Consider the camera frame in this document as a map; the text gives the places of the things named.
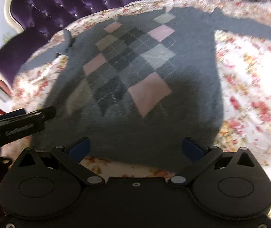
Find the metal screw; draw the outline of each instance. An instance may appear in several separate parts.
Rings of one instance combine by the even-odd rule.
[[[9,223],[9,224],[6,224],[6,228],[15,228],[15,226],[13,224]]]
[[[176,183],[176,184],[181,184],[181,183],[185,183],[186,182],[186,178],[183,177],[183,176],[173,176],[170,180],[173,183]]]
[[[98,184],[102,182],[102,178],[99,176],[91,176],[87,178],[87,182],[91,184]]]

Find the gray diamond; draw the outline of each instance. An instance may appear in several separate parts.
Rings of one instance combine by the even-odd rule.
[[[110,44],[112,44],[113,42],[115,42],[118,38],[112,36],[111,34],[107,35],[106,37],[104,37],[103,39],[97,41],[97,43],[95,44],[99,50],[104,50],[106,49]]]
[[[174,19],[176,16],[170,14],[170,13],[164,13],[156,18],[154,18],[153,20],[156,22],[159,22],[160,24],[165,24],[169,21],[171,21],[172,19]]]
[[[154,69],[149,64],[144,64],[137,69],[137,73],[140,75],[141,80],[145,79],[148,75],[152,74]]]
[[[104,116],[109,107],[121,101],[126,92],[127,89],[119,76],[115,76],[105,83],[104,86],[96,90],[94,98],[98,102],[101,115]]]
[[[122,25],[118,30],[112,32],[112,35],[117,38],[120,38],[124,36],[127,32],[129,32],[132,28],[133,28],[132,26]]]
[[[98,74],[102,76],[105,81],[109,81],[110,79],[117,76],[118,72],[111,64],[105,63],[104,65],[99,67]]]
[[[133,42],[129,45],[129,48],[135,50],[135,49],[138,48],[141,44],[143,44],[143,42],[137,39],[137,40],[133,41]]]
[[[107,47],[103,51],[103,55],[107,60],[111,60],[112,58],[119,55],[126,48],[127,48],[127,45],[118,39],[113,44],[111,44],[110,47]]]
[[[81,109],[84,105],[86,105],[91,97],[92,93],[90,87],[86,79],[83,79],[66,101],[66,110],[68,114],[71,115],[75,111]]]
[[[88,76],[88,83],[90,85],[92,93],[94,93],[98,88],[102,87],[105,84],[104,78],[102,78],[101,76],[92,78],[92,75],[94,74],[95,72]]]
[[[122,71],[124,68],[129,66],[129,62],[124,58],[121,57],[120,55],[112,58],[109,60],[109,63],[118,71]]]
[[[156,47],[141,54],[141,56],[156,70],[168,59],[174,57],[175,53],[167,49],[164,45],[158,44]]]
[[[120,72],[120,78],[124,82],[124,84],[126,85],[127,88],[132,87],[136,83],[141,81],[141,78],[137,74],[137,71],[135,69],[133,69],[133,67],[130,65],[128,67],[124,68]]]

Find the floral fabric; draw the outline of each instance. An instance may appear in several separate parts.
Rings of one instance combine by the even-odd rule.
[[[250,18],[271,26],[271,3],[247,3],[231,0],[147,0],[110,9],[79,19],[66,29],[73,36],[96,23],[119,15],[130,15],[166,7],[192,6],[204,12],[216,7],[223,14],[236,18]],[[33,56],[64,40],[62,31],[56,33]],[[215,31],[217,67],[223,90],[224,122],[215,145],[224,151],[248,147],[271,180],[271,41],[249,36]],[[29,112],[42,107],[60,72],[66,67],[67,56],[18,75],[13,85],[13,109]],[[2,155],[17,158],[30,143],[30,136],[5,145]],[[105,159],[86,157],[81,164],[107,178],[109,176],[162,176],[174,173],[147,166],[126,165]]]

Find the black mechanical base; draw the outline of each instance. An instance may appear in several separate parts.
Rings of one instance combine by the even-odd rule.
[[[271,182],[245,147],[227,153],[185,138],[193,163],[168,182],[107,183],[79,164],[89,148],[82,138],[49,153],[25,149],[0,184],[0,228],[271,228]]]

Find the gray sweater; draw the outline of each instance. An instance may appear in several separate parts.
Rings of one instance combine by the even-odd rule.
[[[90,155],[177,172],[189,164],[182,139],[210,146],[223,122],[214,30],[271,40],[271,27],[250,19],[173,8],[108,20],[50,49],[25,71],[68,51],[45,106],[57,116],[33,135],[37,149],[83,136]]]

